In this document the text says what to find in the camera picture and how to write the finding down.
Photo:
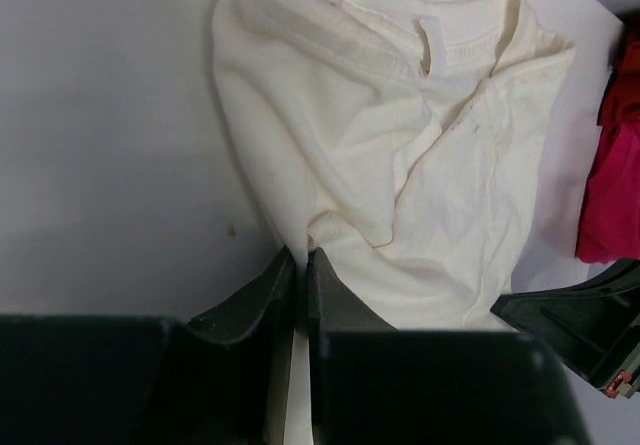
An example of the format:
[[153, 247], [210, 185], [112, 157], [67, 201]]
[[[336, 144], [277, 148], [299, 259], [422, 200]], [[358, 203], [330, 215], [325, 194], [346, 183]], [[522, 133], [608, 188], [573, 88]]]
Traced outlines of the white t shirt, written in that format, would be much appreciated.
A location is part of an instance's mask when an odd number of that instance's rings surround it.
[[212, 32], [232, 142], [296, 262], [323, 250], [399, 329], [504, 331], [573, 42], [527, 0], [218, 0]]

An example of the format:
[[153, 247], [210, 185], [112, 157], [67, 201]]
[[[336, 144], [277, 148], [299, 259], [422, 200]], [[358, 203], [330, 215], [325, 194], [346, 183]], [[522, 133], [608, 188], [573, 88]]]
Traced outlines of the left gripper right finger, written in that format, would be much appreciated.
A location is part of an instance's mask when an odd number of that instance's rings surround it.
[[394, 327], [376, 314], [339, 278], [322, 248], [308, 256], [306, 269], [307, 332], [382, 332]]

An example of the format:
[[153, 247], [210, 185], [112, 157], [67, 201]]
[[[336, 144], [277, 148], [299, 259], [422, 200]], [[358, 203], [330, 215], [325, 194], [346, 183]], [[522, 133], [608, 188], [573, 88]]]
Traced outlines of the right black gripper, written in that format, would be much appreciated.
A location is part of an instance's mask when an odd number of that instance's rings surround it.
[[610, 399], [639, 387], [639, 262], [624, 259], [571, 287], [502, 295], [491, 312], [544, 340]]

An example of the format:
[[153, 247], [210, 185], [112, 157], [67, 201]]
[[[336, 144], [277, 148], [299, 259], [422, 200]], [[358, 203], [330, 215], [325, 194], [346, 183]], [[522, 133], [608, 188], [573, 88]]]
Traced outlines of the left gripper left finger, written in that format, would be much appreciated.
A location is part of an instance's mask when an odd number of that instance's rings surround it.
[[283, 247], [259, 276], [187, 326], [216, 346], [236, 346], [263, 329], [273, 330], [291, 311], [294, 288], [295, 260]]

